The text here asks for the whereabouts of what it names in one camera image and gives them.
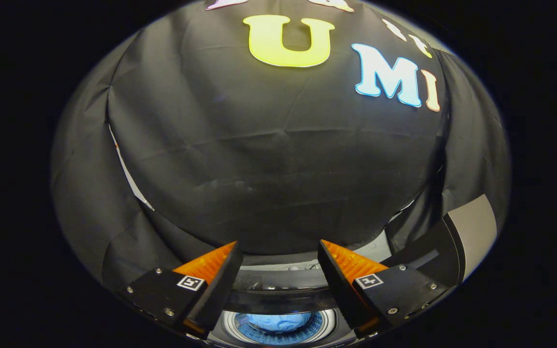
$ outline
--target light blue letter m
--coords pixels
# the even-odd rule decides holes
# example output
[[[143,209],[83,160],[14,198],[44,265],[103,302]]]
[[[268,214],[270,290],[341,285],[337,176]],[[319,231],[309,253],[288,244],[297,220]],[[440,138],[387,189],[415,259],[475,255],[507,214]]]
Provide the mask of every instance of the light blue letter m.
[[[382,88],[386,96],[392,98],[401,84],[401,92],[398,94],[400,102],[416,106],[422,105],[418,98],[418,82],[416,71],[418,66],[405,58],[398,58],[393,68],[382,57],[380,51],[366,44],[354,43],[352,48],[360,54],[362,63],[362,82],[356,85],[356,92],[364,95],[377,97],[382,91],[377,86],[377,78],[382,82]]]

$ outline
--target yellow letter u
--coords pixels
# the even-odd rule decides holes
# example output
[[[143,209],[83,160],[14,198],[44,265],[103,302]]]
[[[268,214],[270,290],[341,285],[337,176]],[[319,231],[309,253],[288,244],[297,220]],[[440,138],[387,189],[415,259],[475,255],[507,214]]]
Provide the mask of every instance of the yellow letter u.
[[[289,21],[284,15],[245,18],[245,24],[250,26],[250,53],[260,61],[276,66],[307,68],[325,62],[330,57],[330,31],[334,26],[323,20],[304,18],[302,22],[311,27],[311,48],[292,51],[283,46],[283,24]]]

